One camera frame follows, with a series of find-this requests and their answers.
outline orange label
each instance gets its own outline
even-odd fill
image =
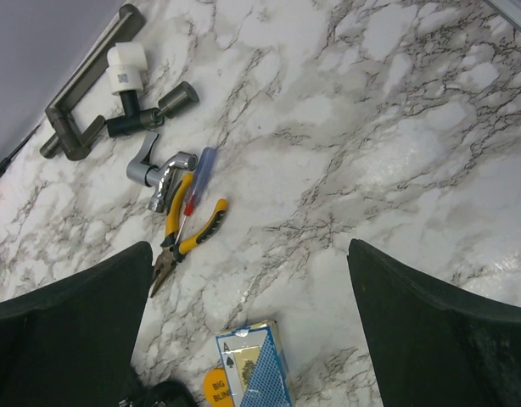
[[[214,407],[233,407],[227,376],[223,369],[214,369],[204,379],[204,394]]]

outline yellow pliers handle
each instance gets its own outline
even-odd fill
[[[163,248],[169,248],[176,244],[177,232],[179,231],[179,214],[182,211],[185,194],[193,182],[193,177],[192,172],[185,174],[180,183],[177,184],[174,196],[171,197],[170,209],[168,210],[168,215],[166,215],[165,222],[165,240],[160,245]]]
[[[179,243],[177,250],[174,250],[174,259],[179,263],[194,248],[212,237],[216,231],[221,227],[223,219],[228,211],[228,201],[226,199],[219,199],[216,207],[213,209],[210,220],[193,236],[185,239]]]

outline playing card box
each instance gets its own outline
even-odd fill
[[[221,332],[216,341],[236,407],[294,405],[275,321]]]

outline marble countertop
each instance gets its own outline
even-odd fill
[[[201,225],[231,210],[149,300],[132,363],[199,399],[215,334],[278,321],[298,406],[381,404],[346,264],[351,238],[521,305],[521,34],[477,1],[151,0],[142,104],[179,81],[200,105],[159,128],[154,162],[219,148]],[[113,117],[101,80],[81,128]],[[0,183],[0,301],[131,244],[160,252],[152,190],[127,180],[143,134],[45,160],[46,120]]]

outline chrome lever handle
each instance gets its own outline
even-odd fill
[[[140,151],[138,151],[136,157],[134,157],[126,167],[126,177],[129,180],[146,187],[151,187],[151,185],[148,184],[147,175],[151,170],[159,169],[156,165],[151,164],[151,154],[158,139],[159,133],[155,131],[147,132]]]

